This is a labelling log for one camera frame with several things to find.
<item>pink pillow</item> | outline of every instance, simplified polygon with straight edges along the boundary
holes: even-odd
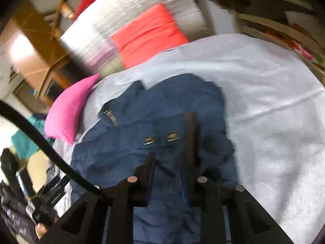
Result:
[[[74,143],[80,112],[98,77],[99,74],[85,78],[60,94],[45,120],[46,137],[59,138],[70,146]]]

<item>green fabric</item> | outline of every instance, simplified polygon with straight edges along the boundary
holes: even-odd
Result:
[[[27,120],[45,137],[44,120],[36,119],[33,116],[27,118]],[[53,145],[51,138],[47,138],[47,141]],[[11,137],[11,142],[15,147],[19,159],[29,159],[39,150],[39,147],[20,129]]]

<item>bed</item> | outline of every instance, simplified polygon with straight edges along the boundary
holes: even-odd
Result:
[[[151,88],[183,73],[222,88],[240,183],[294,243],[311,243],[325,224],[325,91],[294,53],[269,42],[240,34],[212,36],[103,79],[87,100],[74,145],[56,140],[55,150],[70,163],[104,103],[134,81]],[[69,208],[70,193],[68,186],[56,206],[59,215]]]

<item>screw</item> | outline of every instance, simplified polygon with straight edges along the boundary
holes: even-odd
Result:
[[[198,182],[199,183],[205,183],[205,182],[207,182],[208,181],[208,179],[206,178],[206,177],[204,177],[204,176],[200,176],[200,177],[198,177]]]
[[[129,178],[127,178],[128,182],[136,182],[137,180],[138,180],[138,178],[135,176],[130,176]]]
[[[245,190],[245,187],[243,185],[241,185],[241,184],[238,184],[238,185],[235,186],[235,189],[237,191],[239,191],[239,192],[242,192],[242,191]]]

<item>dark blue jacket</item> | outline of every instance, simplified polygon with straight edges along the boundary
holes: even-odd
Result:
[[[200,212],[186,207],[178,177],[184,113],[197,114],[201,173],[233,186],[237,174],[233,145],[226,138],[224,106],[220,88],[191,74],[171,77],[148,90],[140,81],[134,82],[104,105],[101,120],[76,145],[71,167],[92,184],[105,188],[131,176],[153,151],[157,165],[152,198],[147,208],[134,209],[134,243],[199,242]],[[116,122],[103,113],[107,110]],[[171,132],[180,138],[168,142]],[[144,145],[147,137],[153,137],[154,142]],[[71,185],[74,203],[84,190],[73,182]]]

